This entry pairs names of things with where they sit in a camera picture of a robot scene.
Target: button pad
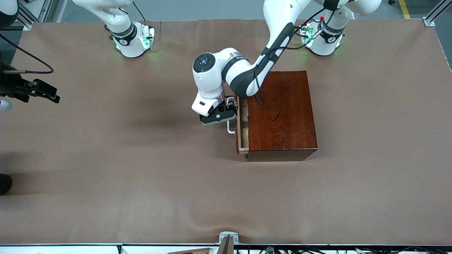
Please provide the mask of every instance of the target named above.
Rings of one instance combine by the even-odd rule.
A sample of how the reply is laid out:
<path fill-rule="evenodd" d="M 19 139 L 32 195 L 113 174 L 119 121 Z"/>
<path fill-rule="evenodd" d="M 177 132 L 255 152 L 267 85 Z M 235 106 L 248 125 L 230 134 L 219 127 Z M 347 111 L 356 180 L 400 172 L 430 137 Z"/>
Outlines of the button pad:
<path fill-rule="evenodd" d="M 193 70 L 197 73 L 206 72 L 215 65 L 215 57 L 211 53 L 204 53 L 196 57 Z"/>

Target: table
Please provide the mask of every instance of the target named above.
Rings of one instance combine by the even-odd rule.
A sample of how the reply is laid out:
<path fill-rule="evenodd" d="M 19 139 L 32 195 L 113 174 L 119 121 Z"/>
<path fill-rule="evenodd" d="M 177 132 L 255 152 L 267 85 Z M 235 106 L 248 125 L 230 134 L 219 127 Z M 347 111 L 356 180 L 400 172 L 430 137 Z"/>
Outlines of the table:
<path fill-rule="evenodd" d="M 55 68 L 60 104 L 13 101 L 0 116 L 1 243 L 216 241 L 451 244 L 452 86 L 422 20 L 351 20 L 333 56 L 285 52 L 306 70 L 319 149 L 247 163 L 191 104 L 191 65 L 235 47 L 253 61 L 262 20 L 159 26 L 157 49 L 124 58 L 103 24 L 35 24 L 20 46 Z M 299 43 L 294 40 L 291 46 Z M 43 69 L 18 52 L 13 66 Z"/>

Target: metal rod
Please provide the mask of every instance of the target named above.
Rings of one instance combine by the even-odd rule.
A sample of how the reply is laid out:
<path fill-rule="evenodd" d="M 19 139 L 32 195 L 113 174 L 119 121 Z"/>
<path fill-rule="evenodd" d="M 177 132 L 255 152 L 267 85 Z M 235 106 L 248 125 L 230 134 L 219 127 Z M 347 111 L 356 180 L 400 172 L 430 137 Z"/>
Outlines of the metal rod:
<path fill-rule="evenodd" d="M 425 26 L 435 26 L 435 19 L 443 13 L 449 6 L 451 6 L 452 0 L 441 0 L 432 11 L 423 18 Z"/>

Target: wooden box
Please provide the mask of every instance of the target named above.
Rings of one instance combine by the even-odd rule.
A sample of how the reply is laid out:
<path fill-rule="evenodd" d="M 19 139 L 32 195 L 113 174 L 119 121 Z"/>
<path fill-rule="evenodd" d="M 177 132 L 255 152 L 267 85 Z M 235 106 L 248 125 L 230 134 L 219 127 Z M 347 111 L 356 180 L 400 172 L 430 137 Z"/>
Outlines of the wooden box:
<path fill-rule="evenodd" d="M 236 98 L 237 153 L 247 161 L 305 160 L 317 150 L 306 71 L 270 72 L 261 89 L 264 105 Z"/>

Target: wooden drawer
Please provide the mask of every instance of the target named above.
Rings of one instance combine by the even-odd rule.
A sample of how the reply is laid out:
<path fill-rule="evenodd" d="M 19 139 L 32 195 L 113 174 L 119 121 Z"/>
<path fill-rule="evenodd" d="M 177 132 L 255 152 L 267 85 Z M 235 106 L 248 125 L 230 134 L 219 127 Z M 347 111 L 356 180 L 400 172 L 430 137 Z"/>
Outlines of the wooden drawer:
<path fill-rule="evenodd" d="M 270 72 L 262 85 L 264 105 L 235 98 L 235 142 L 247 161 L 300 161 L 317 148 L 305 71 Z"/>

